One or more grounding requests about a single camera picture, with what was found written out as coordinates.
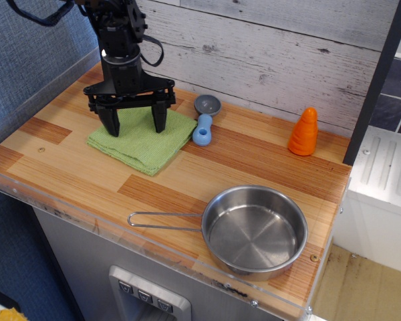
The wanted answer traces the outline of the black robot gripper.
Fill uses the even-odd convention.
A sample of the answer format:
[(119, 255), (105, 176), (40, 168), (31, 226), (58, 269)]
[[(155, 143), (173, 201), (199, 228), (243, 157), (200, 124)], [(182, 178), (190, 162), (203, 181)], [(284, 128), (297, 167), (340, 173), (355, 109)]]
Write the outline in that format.
[(107, 132), (119, 136), (116, 109), (149, 106), (156, 132), (163, 132), (167, 108), (176, 103), (174, 81), (147, 74), (139, 58), (127, 64), (111, 64), (102, 58), (101, 67), (104, 80), (84, 88), (84, 94), (88, 97), (90, 110), (98, 114)]

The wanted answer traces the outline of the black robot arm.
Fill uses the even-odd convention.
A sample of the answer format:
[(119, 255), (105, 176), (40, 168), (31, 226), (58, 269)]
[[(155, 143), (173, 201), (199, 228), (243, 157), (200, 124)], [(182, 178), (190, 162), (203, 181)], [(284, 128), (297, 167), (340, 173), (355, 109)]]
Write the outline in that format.
[(145, 35), (145, 14), (135, 1), (77, 1), (98, 38), (103, 82), (84, 88), (90, 110), (117, 137), (118, 111), (149, 107), (157, 132), (166, 128), (167, 110), (176, 102), (174, 81), (147, 74), (140, 43), (160, 42)]

